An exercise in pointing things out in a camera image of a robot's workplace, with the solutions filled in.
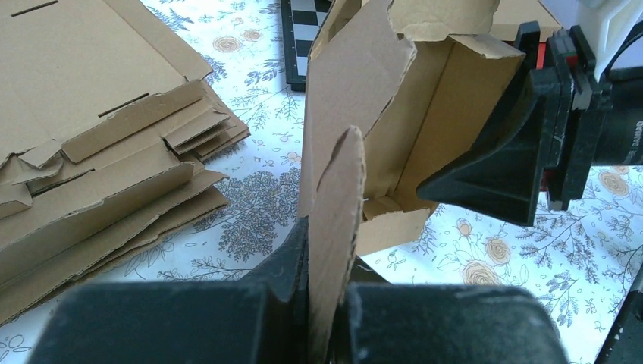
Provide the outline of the brown cardboard box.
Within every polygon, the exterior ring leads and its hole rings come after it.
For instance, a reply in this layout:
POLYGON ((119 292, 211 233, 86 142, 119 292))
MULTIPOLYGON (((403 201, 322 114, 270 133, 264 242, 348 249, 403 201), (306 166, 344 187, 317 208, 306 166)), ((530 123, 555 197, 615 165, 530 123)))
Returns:
POLYGON ((310 363, 327 360, 355 257, 419 237, 438 203, 417 186, 472 145, 522 62, 492 34, 500 6, 331 4, 306 75, 310 363))

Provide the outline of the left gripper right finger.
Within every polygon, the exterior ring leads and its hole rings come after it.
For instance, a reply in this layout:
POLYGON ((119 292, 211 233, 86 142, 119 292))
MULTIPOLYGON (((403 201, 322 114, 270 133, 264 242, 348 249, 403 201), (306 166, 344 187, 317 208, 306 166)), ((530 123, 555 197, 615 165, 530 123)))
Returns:
MULTIPOLYGON (((391 284, 358 256, 353 263, 349 282, 391 284)), ((341 303, 336 309, 333 329, 331 332, 331 362, 351 363, 350 354, 351 342, 348 308, 344 303, 341 303)))

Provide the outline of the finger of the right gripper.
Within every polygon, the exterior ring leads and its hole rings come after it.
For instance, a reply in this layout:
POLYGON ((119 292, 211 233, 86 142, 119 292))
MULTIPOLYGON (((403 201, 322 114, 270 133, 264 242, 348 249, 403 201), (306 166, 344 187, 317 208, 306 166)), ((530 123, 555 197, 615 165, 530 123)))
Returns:
POLYGON ((560 97, 557 72, 523 72, 472 147, 416 188, 419 198, 518 226, 533 225, 560 97))

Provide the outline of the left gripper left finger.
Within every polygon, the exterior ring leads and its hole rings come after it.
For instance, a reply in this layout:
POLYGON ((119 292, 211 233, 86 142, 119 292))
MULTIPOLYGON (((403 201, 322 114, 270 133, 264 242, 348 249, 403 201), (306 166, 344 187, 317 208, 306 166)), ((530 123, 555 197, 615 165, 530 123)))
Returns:
POLYGON ((252 333, 253 363, 305 363, 309 329, 309 219, 240 280, 261 294, 252 333))

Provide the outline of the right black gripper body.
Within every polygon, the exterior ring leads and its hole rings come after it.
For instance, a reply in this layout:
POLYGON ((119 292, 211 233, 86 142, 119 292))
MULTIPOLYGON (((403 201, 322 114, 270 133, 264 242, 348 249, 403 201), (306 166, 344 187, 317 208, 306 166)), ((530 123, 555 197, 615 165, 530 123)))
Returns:
POLYGON ((544 191, 550 209, 565 210, 583 196, 594 166, 642 163, 642 69, 600 69, 589 33, 579 25, 557 31, 537 67, 534 24, 519 28, 516 47, 527 53, 512 82, 517 120, 512 155, 512 205, 532 212, 544 191))

